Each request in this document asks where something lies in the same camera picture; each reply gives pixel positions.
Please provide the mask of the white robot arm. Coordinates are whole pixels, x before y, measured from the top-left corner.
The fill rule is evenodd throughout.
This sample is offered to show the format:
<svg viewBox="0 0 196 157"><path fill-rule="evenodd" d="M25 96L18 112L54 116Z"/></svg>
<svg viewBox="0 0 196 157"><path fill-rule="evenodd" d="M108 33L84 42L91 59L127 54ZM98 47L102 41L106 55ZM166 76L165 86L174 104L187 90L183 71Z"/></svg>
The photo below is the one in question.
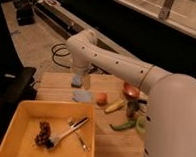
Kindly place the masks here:
<svg viewBox="0 0 196 157"><path fill-rule="evenodd" d="M95 64L148 95L144 157L196 157L196 79L109 52L97 42L91 29L67 40L73 68L82 73Z"/></svg>

